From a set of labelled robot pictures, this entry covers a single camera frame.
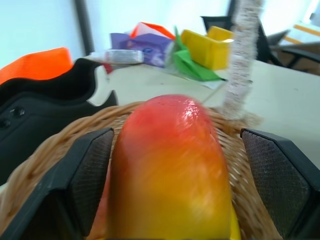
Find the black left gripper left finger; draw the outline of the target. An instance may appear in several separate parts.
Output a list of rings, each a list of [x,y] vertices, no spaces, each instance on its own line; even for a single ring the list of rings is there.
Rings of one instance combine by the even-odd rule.
[[[2,240],[83,240],[103,194],[114,130],[79,137],[40,179]]]

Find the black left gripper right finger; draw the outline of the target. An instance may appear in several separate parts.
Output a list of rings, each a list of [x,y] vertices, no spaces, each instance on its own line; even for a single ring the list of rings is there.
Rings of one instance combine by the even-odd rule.
[[[280,236],[320,238],[320,170],[289,139],[243,128],[257,192]]]

